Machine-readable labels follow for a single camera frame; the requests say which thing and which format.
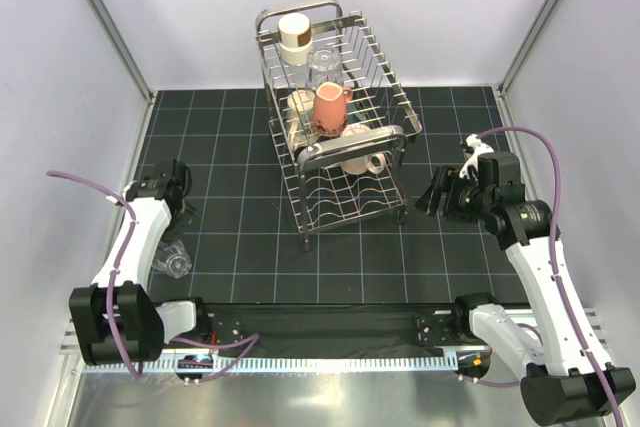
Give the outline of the cream floral painted mug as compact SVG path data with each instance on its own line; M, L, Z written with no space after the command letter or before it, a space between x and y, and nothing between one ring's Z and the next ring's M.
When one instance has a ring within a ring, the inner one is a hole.
M313 127L313 91L297 89L287 97L286 133L289 147L295 151L317 141L318 135Z

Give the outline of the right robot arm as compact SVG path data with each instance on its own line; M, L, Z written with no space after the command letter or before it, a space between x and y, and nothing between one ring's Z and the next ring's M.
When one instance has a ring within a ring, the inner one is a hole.
M532 338L488 293L459 296L450 319L462 343L481 340L507 364L530 417L540 426L617 412L636 389L630 369L613 365L572 286L552 210L528 200L520 162L483 153L468 169L440 166L416 203L428 216L483 223L517 273L537 322Z

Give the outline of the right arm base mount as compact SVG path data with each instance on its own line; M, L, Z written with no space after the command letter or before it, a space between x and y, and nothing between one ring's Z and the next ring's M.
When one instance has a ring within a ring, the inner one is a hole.
M443 348L458 344L450 311L436 310L415 317L417 339L425 348Z

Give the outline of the coral mug white interior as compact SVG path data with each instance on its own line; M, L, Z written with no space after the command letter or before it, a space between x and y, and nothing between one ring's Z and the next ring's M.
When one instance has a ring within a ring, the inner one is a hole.
M339 137L347 126L348 105L353 91L348 86L324 82L315 92L312 122L314 130L329 138Z

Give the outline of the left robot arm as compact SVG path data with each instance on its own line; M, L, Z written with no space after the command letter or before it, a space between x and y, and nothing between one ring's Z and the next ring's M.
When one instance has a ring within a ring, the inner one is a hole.
M156 164L150 176L134 180L116 193L75 174L66 179L91 187L126 211L103 267L90 285L76 288L69 309L82 357L88 365L155 361L165 344L179 337L201 347L211 336L211 321L200 298L154 305L147 281L159 252L186 268L190 259L172 238L185 214L193 182L189 167L176 159Z

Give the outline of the brown metal-lined cup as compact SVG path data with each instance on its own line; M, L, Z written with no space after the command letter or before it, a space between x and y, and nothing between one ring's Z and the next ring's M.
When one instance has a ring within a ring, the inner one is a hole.
M289 65L305 65L312 48L310 19L300 12L293 12L281 17L277 27L281 59Z

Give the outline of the clear plastic cup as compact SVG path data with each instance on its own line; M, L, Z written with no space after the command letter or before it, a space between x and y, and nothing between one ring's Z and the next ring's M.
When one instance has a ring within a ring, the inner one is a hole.
M313 47L307 55L307 67L307 90L315 92L325 82L344 83L341 54L335 46Z
M192 261L181 240L161 242L156 249L151 267L155 271L179 279L190 273Z

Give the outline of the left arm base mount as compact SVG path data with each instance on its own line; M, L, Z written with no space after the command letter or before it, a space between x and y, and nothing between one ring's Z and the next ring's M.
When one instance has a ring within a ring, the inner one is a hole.
M242 325L243 322L239 316L213 314L210 328L200 336L200 340L214 348L220 345L235 345L244 339Z

